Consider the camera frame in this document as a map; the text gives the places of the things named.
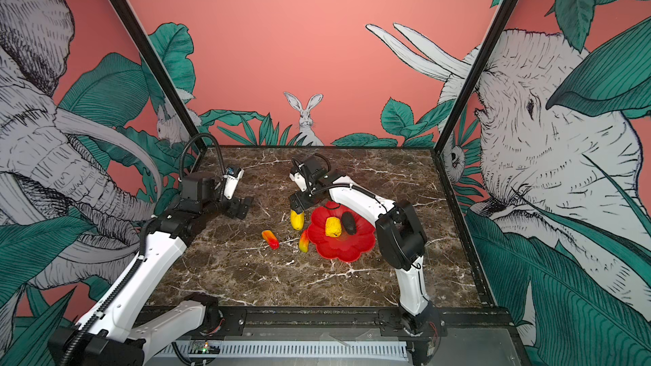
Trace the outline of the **long yellow fruit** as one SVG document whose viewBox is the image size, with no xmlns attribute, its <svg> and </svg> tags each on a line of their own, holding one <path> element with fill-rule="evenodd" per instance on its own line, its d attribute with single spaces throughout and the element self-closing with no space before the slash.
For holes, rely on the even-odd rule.
<svg viewBox="0 0 651 366">
<path fill-rule="evenodd" d="M 292 210 L 290 213 L 290 223 L 293 230 L 302 231 L 305 223 L 305 213 L 297 213 Z"/>
</svg>

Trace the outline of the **small yellow fruit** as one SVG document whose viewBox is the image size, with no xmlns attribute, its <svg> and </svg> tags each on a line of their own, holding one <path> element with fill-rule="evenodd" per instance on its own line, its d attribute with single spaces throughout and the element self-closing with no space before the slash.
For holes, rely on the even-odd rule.
<svg viewBox="0 0 651 366">
<path fill-rule="evenodd" d="M 342 235 L 342 222 L 339 218 L 335 216 L 327 218 L 325 235 L 330 238 L 339 238 Z"/>
</svg>

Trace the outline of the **red yellow mango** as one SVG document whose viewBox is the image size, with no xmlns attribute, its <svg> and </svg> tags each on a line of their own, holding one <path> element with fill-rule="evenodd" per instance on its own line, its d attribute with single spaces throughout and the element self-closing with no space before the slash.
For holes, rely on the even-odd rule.
<svg viewBox="0 0 651 366">
<path fill-rule="evenodd" d="M 261 232 L 261 235 L 272 250 L 276 250 L 280 247 L 279 240 L 271 230 L 264 230 Z"/>
<path fill-rule="evenodd" d="M 307 230 L 304 230 L 298 243 L 298 248 L 301 252 L 308 252 L 310 245 L 309 234 Z"/>
</svg>

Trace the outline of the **dark avocado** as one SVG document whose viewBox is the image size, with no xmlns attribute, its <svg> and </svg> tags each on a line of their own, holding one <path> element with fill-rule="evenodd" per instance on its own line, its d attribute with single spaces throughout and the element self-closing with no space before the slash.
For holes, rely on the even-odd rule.
<svg viewBox="0 0 651 366">
<path fill-rule="evenodd" d="M 342 214 L 341 223 L 347 234 L 354 236 L 357 233 L 356 219 L 351 212 L 344 212 Z"/>
</svg>

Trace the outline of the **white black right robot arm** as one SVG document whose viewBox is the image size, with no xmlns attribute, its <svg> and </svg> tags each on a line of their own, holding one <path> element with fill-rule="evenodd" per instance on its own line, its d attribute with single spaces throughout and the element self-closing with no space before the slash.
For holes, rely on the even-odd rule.
<svg viewBox="0 0 651 366">
<path fill-rule="evenodd" d="M 427 294 L 424 256 L 427 235 L 411 203 L 383 198 L 332 168 L 321 154 L 293 159 L 291 221 L 310 214 L 302 243 L 312 243 L 324 259 L 353 263 L 378 248 L 395 271 L 399 321 L 412 337 L 442 337 L 445 325 Z"/>
</svg>

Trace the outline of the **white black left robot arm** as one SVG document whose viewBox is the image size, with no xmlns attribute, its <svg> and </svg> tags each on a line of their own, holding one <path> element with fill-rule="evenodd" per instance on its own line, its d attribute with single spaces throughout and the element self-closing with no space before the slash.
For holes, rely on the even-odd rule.
<svg viewBox="0 0 651 366">
<path fill-rule="evenodd" d="M 236 198 L 240 168 L 181 179 L 181 199 L 142 227 L 137 253 L 125 271 L 74 327 L 59 327 L 47 348 L 57 365 L 144 365 L 188 332 L 211 337 L 224 329 L 217 298 L 193 293 L 144 325 L 138 315 L 164 275 L 218 214 L 243 219 L 251 198 Z"/>
</svg>

